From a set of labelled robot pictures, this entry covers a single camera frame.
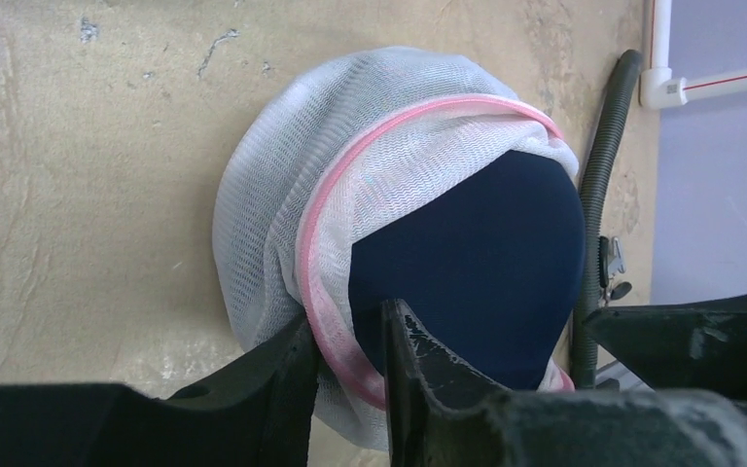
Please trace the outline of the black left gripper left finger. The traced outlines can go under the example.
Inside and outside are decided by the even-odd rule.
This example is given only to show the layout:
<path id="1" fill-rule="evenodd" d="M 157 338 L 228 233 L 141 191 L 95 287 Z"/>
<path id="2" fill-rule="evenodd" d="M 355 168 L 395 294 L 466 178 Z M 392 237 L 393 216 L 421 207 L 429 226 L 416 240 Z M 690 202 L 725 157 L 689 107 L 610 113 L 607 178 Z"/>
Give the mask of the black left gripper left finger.
<path id="1" fill-rule="evenodd" d="M 0 466 L 303 466 L 319 361 L 298 318 L 166 399 L 119 383 L 0 385 Z"/>

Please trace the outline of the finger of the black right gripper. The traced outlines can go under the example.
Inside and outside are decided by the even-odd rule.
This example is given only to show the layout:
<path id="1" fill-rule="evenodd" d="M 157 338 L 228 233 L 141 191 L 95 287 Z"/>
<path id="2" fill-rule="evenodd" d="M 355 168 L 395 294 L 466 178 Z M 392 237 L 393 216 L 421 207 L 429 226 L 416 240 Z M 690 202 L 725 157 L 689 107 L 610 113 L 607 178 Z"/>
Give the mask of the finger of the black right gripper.
<path id="1" fill-rule="evenodd" d="M 653 389 L 702 389 L 747 401 L 747 295 L 609 306 L 594 311 L 585 326 Z"/>

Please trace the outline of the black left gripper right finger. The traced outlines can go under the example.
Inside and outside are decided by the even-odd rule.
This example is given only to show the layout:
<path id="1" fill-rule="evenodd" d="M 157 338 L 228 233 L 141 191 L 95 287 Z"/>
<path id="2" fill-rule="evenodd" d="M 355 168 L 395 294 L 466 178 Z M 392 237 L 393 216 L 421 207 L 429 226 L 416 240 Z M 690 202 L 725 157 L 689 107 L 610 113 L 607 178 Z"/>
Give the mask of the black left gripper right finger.
<path id="1" fill-rule="evenodd" d="M 394 466 L 747 466 L 747 402 L 700 390 L 512 391 L 381 309 Z"/>

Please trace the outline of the navy blue bra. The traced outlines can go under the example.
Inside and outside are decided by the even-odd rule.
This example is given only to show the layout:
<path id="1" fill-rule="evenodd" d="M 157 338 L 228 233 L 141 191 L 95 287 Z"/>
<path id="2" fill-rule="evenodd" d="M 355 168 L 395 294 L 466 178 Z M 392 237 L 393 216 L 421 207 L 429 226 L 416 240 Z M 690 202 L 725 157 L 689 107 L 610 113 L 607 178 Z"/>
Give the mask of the navy blue bra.
<path id="1" fill-rule="evenodd" d="M 579 296 L 585 221 L 552 160 L 510 151 L 409 215 L 354 243 L 356 339 L 384 368 L 380 306 L 399 299 L 476 370 L 534 390 Z"/>

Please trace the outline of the small pink-zip mesh bag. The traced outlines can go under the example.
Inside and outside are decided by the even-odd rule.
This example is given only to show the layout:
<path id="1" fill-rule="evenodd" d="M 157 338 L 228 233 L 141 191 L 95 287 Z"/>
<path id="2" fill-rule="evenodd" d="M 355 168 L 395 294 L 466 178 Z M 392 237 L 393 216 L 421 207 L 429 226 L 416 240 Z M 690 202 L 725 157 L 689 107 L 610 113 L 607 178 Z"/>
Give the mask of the small pink-zip mesh bag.
<path id="1" fill-rule="evenodd" d="M 305 318 L 327 364 L 316 415 L 387 449 L 384 379 L 351 322 L 352 245 L 510 150 L 579 169 L 549 116 L 465 56 L 388 47 L 300 75 L 246 131 L 216 196 L 213 256 L 241 348 Z"/>

